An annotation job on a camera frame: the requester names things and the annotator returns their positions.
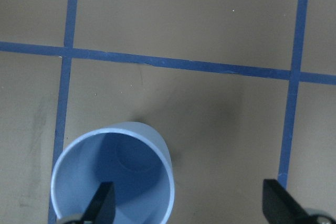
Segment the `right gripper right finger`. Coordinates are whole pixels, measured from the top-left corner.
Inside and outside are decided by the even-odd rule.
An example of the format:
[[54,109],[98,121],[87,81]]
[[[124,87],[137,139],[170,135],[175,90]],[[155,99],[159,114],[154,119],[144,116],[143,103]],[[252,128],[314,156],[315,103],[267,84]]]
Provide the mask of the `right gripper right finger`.
[[268,223],[312,223],[311,216],[276,179],[264,179],[263,214]]

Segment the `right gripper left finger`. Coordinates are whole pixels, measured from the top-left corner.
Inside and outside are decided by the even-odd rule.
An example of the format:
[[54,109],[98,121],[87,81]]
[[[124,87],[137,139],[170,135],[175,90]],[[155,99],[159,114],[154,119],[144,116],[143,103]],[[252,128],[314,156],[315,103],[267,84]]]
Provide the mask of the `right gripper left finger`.
[[114,183],[101,183],[82,215],[81,223],[113,223],[116,216],[115,203]]

